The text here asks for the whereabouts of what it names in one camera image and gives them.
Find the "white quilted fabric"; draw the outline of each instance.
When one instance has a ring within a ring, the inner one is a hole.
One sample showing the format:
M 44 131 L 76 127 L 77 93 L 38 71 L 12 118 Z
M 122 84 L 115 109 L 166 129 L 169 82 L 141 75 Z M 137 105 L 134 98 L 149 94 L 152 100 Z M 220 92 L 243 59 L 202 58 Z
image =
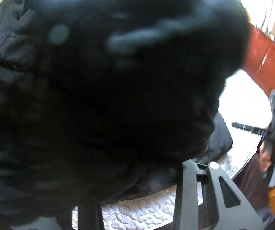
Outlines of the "white quilted fabric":
M 255 154 L 260 137 L 234 129 L 231 123 L 267 127 L 272 113 L 265 93 L 242 70 L 227 80 L 226 88 L 220 98 L 219 111 L 233 139 L 233 148 L 219 160 L 219 164 L 232 178 Z M 198 201 L 202 203 L 200 188 L 198 191 Z M 103 207 L 105 229 L 153 230 L 171 223 L 175 196 L 176 186 L 141 199 L 107 205 Z

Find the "person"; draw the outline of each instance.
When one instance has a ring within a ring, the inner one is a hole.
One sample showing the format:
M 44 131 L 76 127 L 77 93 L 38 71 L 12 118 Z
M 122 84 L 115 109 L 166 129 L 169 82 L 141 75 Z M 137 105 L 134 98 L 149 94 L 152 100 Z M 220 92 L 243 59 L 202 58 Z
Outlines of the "person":
M 269 201 L 269 189 L 263 180 L 265 173 L 271 165 L 271 156 L 264 151 L 263 144 L 259 153 L 256 153 L 245 168 L 233 180 L 250 204 L 261 217 L 267 227 L 275 218 L 275 207 Z

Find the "red wall panel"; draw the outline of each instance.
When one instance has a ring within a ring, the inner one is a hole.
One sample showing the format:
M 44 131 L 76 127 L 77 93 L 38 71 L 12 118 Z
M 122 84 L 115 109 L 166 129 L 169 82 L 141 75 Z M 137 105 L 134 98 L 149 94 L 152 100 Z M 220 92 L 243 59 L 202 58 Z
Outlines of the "red wall panel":
M 275 89 L 275 42 L 254 26 L 243 69 L 268 96 Z

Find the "black jacket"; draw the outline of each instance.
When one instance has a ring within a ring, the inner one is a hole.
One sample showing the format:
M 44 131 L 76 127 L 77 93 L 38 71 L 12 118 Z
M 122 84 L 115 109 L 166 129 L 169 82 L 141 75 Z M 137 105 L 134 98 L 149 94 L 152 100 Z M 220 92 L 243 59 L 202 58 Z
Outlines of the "black jacket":
M 232 148 L 232 137 L 219 112 L 214 118 L 214 124 L 215 130 L 210 136 L 207 148 L 199 157 L 193 159 L 196 163 L 207 165 L 209 162 L 216 162 Z
M 0 217 L 118 198 L 202 153 L 248 34 L 239 0 L 5 0 Z

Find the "gray plastic handle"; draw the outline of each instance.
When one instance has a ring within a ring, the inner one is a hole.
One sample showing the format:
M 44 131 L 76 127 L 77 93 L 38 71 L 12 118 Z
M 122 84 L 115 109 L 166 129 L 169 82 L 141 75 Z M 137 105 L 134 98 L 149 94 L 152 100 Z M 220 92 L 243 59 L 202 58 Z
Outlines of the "gray plastic handle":
M 268 182 L 268 187 L 270 189 L 275 187 L 275 143 L 270 140 L 264 141 L 264 151 L 271 156 L 272 164 L 265 173 L 265 179 Z

